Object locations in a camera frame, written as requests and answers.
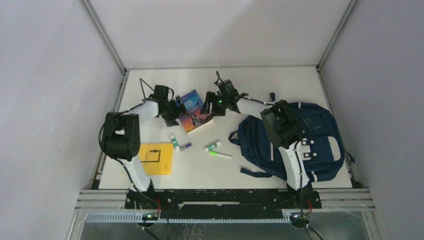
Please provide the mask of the yellow paperback book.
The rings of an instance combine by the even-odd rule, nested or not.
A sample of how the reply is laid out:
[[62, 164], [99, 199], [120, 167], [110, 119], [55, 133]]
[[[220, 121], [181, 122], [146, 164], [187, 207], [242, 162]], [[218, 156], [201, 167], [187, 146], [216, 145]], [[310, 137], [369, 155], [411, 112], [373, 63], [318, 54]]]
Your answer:
[[172, 143], [142, 143], [138, 157], [147, 175], [170, 175], [173, 153]]

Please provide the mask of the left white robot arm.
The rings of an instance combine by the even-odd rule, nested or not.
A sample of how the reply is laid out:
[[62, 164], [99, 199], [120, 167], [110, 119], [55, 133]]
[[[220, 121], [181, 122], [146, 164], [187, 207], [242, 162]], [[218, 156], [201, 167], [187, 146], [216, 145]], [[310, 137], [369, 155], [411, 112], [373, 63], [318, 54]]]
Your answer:
[[165, 85], [155, 85], [153, 93], [141, 103], [124, 111], [110, 111], [100, 127], [98, 144], [101, 151], [117, 161], [125, 170], [133, 190], [139, 192], [137, 202], [149, 209], [157, 196], [152, 180], [146, 174], [138, 154], [141, 147], [140, 126], [161, 117], [167, 127], [177, 126], [177, 120], [185, 114], [184, 105], [174, 99], [175, 92]]

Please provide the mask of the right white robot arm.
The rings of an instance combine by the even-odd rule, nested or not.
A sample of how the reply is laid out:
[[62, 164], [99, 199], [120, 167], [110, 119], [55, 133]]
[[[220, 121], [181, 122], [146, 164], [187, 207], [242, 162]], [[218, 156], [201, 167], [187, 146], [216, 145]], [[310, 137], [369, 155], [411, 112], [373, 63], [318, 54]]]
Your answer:
[[283, 160], [289, 203], [302, 208], [313, 188], [300, 156], [303, 128], [298, 116], [285, 100], [271, 103], [251, 98], [248, 93], [239, 93], [229, 79], [218, 78], [214, 84], [218, 90], [206, 93], [201, 114], [221, 117], [230, 110], [262, 120], [268, 139], [278, 148]]

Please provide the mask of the Jane Eyre paperback book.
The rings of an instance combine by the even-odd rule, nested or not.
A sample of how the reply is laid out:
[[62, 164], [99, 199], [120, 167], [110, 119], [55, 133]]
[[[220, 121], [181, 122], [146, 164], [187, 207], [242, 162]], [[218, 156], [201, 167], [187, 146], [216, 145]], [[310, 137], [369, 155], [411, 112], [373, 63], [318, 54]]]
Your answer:
[[181, 96], [181, 98], [187, 113], [180, 117], [180, 122], [187, 134], [211, 125], [214, 122], [210, 114], [200, 114], [204, 102], [196, 90], [190, 91], [186, 95]]

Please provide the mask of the navy blue backpack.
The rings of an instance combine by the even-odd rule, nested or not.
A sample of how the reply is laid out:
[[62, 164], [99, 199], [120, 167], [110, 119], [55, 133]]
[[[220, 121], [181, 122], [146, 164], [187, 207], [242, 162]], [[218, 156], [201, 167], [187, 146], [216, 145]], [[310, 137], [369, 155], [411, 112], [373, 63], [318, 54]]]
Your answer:
[[[333, 180], [344, 164], [348, 155], [334, 116], [325, 108], [315, 103], [291, 102], [289, 107], [299, 116], [305, 139], [302, 146], [302, 161], [311, 182]], [[260, 168], [253, 172], [244, 167], [241, 173], [255, 178], [278, 177], [287, 180], [283, 158], [266, 134], [263, 121], [246, 117], [229, 141], [240, 147], [242, 156], [251, 164]]]

